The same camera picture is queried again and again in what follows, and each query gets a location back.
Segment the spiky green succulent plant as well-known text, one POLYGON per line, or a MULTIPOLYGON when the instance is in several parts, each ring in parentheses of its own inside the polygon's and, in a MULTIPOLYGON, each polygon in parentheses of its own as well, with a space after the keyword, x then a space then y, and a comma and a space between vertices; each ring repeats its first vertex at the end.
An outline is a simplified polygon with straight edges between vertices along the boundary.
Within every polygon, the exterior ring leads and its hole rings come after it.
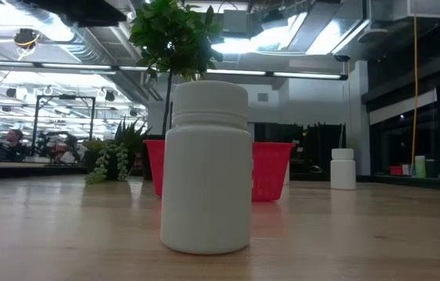
POLYGON ((151 130, 146 121, 140 118, 126 121, 126 117, 120 121, 115 132, 114 141, 117 145, 123 146, 132 155, 140 153, 144 145, 144 140, 151 130))

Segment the long ceiling light bar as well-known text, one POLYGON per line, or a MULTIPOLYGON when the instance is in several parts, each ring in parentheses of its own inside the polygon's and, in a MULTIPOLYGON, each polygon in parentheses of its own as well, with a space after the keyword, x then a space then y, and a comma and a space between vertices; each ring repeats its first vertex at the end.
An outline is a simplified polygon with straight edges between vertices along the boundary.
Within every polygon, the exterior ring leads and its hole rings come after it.
POLYGON ((52 62, 22 62, 22 61, 0 61, 0 67, 15 68, 45 68, 45 69, 67 69, 67 70, 86 70, 86 71, 135 71, 146 72, 144 66, 112 66, 112 65, 91 65, 91 64, 69 64, 52 62))
POLYGON ((347 80, 348 79, 348 76, 344 74, 293 73, 293 72, 273 72, 273 71, 257 71, 257 70, 239 70, 239 69, 209 69, 207 73, 235 75, 235 76, 264 76, 264 77, 312 79, 312 80, 347 80))

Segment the black metal frame rig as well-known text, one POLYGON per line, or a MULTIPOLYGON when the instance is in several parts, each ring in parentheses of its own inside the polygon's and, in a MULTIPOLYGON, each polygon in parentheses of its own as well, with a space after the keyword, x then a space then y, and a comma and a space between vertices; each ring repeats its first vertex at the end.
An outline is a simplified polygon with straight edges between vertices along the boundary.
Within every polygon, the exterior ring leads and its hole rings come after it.
POLYGON ((95 105, 96 105, 96 98, 95 97, 76 96, 75 94, 53 94, 53 95, 41 94, 41 95, 37 95, 37 97, 36 97, 37 100, 36 100, 36 104, 35 104, 35 112, 34 112, 34 128, 33 128, 30 156, 35 155, 39 111, 41 108, 45 107, 46 105, 49 106, 49 102, 53 98, 58 98, 60 100, 73 100, 73 101, 76 99, 80 99, 83 101, 91 100, 91 106, 89 106, 88 104, 86 104, 86 106, 90 109, 90 115, 89 115, 89 117, 90 117, 90 130, 89 130, 89 138, 88 139, 89 139, 89 141, 93 140, 94 116, 95 116, 95 105), (47 101, 45 104, 41 104, 41 100, 43 98, 47 98, 47 101))

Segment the small black planter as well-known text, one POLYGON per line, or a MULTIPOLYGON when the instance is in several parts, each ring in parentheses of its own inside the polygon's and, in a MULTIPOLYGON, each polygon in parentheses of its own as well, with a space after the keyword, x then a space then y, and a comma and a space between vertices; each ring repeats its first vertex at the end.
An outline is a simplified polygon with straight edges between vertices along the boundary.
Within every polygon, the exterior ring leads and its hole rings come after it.
MULTIPOLYGON (((84 163, 87 168, 88 173, 92 173, 98 165, 96 164, 97 159, 100 157, 98 151, 86 151, 84 153, 84 163)), ((140 165, 140 155, 139 154, 129 154, 128 163, 126 165, 127 172, 129 176, 142 176, 143 170, 140 165)), ((106 180, 116 181, 119 175, 119 170, 117 168, 118 161, 114 153, 111 154, 109 159, 109 164, 106 166, 108 170, 106 173, 106 180)))

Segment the trailing bead succulent plant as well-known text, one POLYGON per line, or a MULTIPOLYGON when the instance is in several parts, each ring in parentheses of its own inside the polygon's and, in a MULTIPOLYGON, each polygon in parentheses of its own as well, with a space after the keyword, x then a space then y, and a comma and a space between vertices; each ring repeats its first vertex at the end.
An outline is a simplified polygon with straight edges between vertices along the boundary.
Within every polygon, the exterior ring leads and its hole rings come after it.
POLYGON ((95 161, 94 170, 85 177, 86 184, 99 184, 108 179, 111 168, 111 160, 115 160, 116 180, 126 181, 130 163, 128 160, 129 150, 122 144, 104 144, 99 151, 99 156, 95 161))

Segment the black round ceiling device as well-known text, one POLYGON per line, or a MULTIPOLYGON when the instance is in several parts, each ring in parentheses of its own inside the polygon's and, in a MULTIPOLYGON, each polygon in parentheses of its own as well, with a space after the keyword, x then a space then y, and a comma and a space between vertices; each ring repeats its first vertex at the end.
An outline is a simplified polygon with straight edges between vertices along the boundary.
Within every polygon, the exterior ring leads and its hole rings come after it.
POLYGON ((41 34, 37 30, 20 28, 13 37, 14 44, 22 49, 33 49, 40 39, 41 34))

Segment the large white pill bottle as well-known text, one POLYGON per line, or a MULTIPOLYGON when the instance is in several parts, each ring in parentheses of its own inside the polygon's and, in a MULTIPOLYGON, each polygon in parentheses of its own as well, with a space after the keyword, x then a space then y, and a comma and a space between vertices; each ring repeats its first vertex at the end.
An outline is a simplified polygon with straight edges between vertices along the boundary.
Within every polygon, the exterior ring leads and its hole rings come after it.
POLYGON ((165 135, 161 241, 175 251, 225 254, 250 242, 253 186, 247 91, 202 80, 175 89, 165 135))

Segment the black partition screen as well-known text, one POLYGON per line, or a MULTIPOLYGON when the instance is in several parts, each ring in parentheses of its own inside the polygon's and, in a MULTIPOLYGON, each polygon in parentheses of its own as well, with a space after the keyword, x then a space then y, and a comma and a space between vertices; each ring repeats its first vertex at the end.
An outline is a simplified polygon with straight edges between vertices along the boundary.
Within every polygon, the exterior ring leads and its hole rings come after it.
POLYGON ((254 141, 295 144, 289 156, 290 180, 329 181, 332 149, 346 146, 346 129, 326 123, 255 123, 254 141))

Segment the dark green cup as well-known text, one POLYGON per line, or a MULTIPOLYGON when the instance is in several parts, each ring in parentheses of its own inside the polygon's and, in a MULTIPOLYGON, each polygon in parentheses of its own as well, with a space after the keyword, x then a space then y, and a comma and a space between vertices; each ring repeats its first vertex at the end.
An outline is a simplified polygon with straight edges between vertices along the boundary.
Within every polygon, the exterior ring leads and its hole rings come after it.
POLYGON ((433 158, 429 158, 425 162, 426 167, 426 177, 427 178, 438 178, 438 161, 433 158))

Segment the background wooden desk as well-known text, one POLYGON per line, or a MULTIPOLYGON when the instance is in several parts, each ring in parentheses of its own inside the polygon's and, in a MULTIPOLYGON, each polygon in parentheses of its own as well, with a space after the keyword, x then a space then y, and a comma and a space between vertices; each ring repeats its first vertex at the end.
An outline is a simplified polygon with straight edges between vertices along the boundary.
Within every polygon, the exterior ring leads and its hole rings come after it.
POLYGON ((0 179, 35 176, 61 176, 86 174, 87 169, 72 165, 47 166, 3 166, 0 165, 0 179))

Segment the light green cup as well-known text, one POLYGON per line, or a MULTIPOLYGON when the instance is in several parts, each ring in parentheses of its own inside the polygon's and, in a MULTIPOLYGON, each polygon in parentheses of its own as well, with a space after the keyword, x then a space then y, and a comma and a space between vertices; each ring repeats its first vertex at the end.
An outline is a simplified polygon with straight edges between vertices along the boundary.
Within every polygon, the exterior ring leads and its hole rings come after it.
POLYGON ((416 177, 426 177, 426 157, 424 155, 417 155, 414 158, 414 168, 416 177))

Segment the person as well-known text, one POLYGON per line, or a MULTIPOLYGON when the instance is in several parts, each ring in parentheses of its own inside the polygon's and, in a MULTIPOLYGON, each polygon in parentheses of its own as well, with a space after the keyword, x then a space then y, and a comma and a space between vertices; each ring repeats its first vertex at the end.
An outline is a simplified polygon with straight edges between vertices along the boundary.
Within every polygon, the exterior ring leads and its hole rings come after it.
POLYGON ((22 145, 23 132, 11 129, 0 143, 0 161, 21 162, 26 158, 26 148, 22 145))

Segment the red slotted plastic basket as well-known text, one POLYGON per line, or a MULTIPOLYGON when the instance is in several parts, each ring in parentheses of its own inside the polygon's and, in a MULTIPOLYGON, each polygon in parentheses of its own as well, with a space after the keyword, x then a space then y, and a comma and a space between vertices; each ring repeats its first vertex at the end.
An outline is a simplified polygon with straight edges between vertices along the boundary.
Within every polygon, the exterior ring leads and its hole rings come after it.
MULTIPOLYGON (((145 140, 144 143, 148 149, 154 192, 161 197, 165 141, 145 140)), ((293 147, 293 143, 253 143, 252 201, 277 201, 281 197, 293 147)))

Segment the tall green leafy tree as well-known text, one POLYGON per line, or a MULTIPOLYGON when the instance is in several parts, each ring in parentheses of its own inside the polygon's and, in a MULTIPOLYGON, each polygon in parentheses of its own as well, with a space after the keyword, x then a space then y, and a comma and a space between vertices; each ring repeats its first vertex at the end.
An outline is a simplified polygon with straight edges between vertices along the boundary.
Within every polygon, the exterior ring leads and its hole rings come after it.
POLYGON ((210 6, 201 15, 195 8, 185 0, 153 0, 136 9, 132 21, 129 42, 141 49, 137 65, 145 67, 153 80, 159 73, 167 74, 162 134, 168 128, 172 78, 196 81, 223 61, 223 54, 213 49, 224 41, 214 9, 210 6))

